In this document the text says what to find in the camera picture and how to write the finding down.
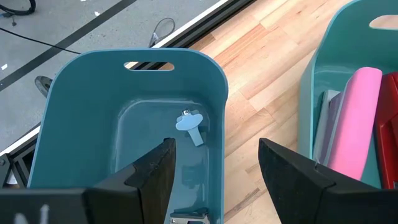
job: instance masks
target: wooden floor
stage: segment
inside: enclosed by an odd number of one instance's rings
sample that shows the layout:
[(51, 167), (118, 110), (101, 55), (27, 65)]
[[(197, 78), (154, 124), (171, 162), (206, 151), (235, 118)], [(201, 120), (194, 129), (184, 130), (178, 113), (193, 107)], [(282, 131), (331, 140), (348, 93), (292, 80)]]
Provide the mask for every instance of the wooden floor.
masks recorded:
[(332, 16), (349, 0), (257, 0), (192, 48), (229, 84), (226, 223), (280, 223), (257, 161), (259, 138), (296, 150), (299, 80)]

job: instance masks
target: black cable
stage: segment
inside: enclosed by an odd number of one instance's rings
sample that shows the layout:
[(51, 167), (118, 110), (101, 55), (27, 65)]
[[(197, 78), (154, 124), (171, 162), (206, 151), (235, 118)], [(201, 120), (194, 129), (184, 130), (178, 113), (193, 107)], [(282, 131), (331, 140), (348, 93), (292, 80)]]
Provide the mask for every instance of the black cable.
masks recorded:
[(29, 0), (30, 2), (30, 8), (28, 10), (22, 11), (22, 10), (15, 10), (15, 9), (9, 9), (6, 6), (0, 5), (0, 9), (3, 10), (6, 13), (9, 13), (11, 15), (16, 15), (16, 16), (26, 16), (29, 14), (32, 14), (35, 9), (36, 9), (36, 1), (35, 0)]
[(14, 32), (11, 32), (11, 31), (9, 31), (9, 30), (3, 29), (3, 28), (1, 28), (1, 27), (0, 27), (0, 30), (2, 30), (2, 31), (4, 31), (4, 32), (7, 32), (7, 33), (9, 33), (9, 34), (15, 35), (15, 36), (17, 36), (17, 37), (26, 39), (26, 40), (30, 40), (30, 41), (33, 41), (33, 42), (37, 42), (37, 43), (40, 43), (40, 44), (44, 44), (44, 45), (47, 45), (47, 46), (50, 46), (50, 47), (55, 47), (56, 49), (64, 50), (64, 51), (67, 51), (67, 52), (70, 52), (70, 53), (74, 53), (74, 54), (81, 54), (81, 53), (79, 53), (79, 52), (72, 51), (72, 50), (67, 50), (67, 49), (63, 49), (63, 48), (61, 48), (61, 47), (57, 47), (57, 46), (55, 46), (55, 45), (48, 44), (48, 43), (46, 43), (46, 42), (42, 42), (42, 41), (39, 41), (39, 40), (31, 39), (31, 38), (29, 38), (29, 37), (24, 37), (23, 35), (16, 34), (16, 33), (14, 33)]
[[(172, 28), (172, 30), (171, 30), (168, 34), (164, 35), (163, 37), (158, 37), (158, 35), (156, 34), (157, 27), (159, 26), (159, 24), (160, 24), (162, 21), (165, 21), (165, 20), (170, 20), (170, 21), (172, 21), (173, 28)], [(166, 18), (160, 20), (160, 21), (156, 24), (156, 26), (155, 26), (154, 32), (152, 33), (152, 37), (150, 37), (150, 41), (149, 41), (148, 47), (153, 47), (155, 44), (159, 43), (161, 40), (163, 40), (164, 38), (166, 38), (167, 36), (169, 36), (170, 34), (172, 34), (172, 33), (174, 32), (174, 29), (175, 29), (175, 22), (174, 22), (174, 19), (172, 19), (172, 18), (170, 18), (170, 17), (166, 17)]]

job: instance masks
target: teal plastic bin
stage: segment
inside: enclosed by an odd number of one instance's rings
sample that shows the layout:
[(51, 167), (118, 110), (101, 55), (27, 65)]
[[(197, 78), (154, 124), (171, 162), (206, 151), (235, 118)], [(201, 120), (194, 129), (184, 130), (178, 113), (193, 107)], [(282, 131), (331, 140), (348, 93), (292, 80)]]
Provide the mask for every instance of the teal plastic bin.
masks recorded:
[[(305, 69), (300, 83), (298, 152), (312, 159), (312, 149), (325, 90), (343, 91), (361, 67), (390, 73), (398, 70), (398, 30), (374, 29), (379, 16), (398, 14), (396, 0), (353, 1), (337, 12)], [(380, 188), (374, 137), (362, 181)]]
[[(128, 70), (126, 62), (170, 62), (173, 70)], [(207, 207), (223, 223), (224, 109), (228, 84), (208, 56), (189, 49), (102, 50), (72, 60), (54, 79), (30, 188), (91, 187), (175, 138), (169, 214)], [(178, 131), (182, 111), (203, 115), (204, 144)]]

